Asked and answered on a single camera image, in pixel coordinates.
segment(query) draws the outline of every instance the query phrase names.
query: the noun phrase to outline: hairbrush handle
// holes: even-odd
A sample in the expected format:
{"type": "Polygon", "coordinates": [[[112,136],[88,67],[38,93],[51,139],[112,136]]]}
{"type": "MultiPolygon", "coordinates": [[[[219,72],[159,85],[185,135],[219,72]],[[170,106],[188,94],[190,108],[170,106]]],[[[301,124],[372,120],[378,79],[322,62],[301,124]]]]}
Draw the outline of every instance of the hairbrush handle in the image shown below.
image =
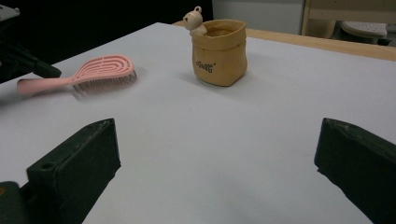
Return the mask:
{"type": "Polygon", "coordinates": [[[17,91],[22,95],[31,95],[71,84],[72,77],[23,78],[18,80],[17,91]]]}

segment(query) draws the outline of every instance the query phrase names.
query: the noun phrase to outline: wooden surface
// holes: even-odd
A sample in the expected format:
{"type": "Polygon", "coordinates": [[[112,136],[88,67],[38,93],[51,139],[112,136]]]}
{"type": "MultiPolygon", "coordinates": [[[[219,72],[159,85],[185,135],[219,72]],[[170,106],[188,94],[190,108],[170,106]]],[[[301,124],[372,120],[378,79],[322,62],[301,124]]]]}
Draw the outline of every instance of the wooden surface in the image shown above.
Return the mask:
{"type": "MultiPolygon", "coordinates": [[[[183,26],[182,21],[175,22],[174,25],[183,26]]],[[[317,38],[304,35],[290,35],[263,30],[247,29],[247,36],[271,40],[276,42],[306,46],[316,49],[326,49],[336,52],[360,55],[365,57],[383,59],[396,62],[396,48],[317,38]]]]}
{"type": "Polygon", "coordinates": [[[309,7],[308,19],[396,22],[395,0],[306,0],[305,5],[309,7]]]}

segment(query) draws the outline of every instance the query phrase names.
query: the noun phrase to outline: table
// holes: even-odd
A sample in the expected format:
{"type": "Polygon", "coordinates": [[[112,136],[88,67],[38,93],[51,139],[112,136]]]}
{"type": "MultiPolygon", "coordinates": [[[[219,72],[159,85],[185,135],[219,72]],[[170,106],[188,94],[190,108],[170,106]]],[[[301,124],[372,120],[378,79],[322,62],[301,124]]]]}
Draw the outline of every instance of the table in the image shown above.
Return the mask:
{"type": "Polygon", "coordinates": [[[323,118],[396,142],[395,62],[248,37],[246,74],[216,87],[194,75],[188,31],[154,23],[54,66],[68,77],[110,53],[134,62],[131,88],[79,99],[0,86],[1,181],[23,185],[33,162],[114,118],[121,168],[86,224],[371,223],[314,156],[323,118]]]}

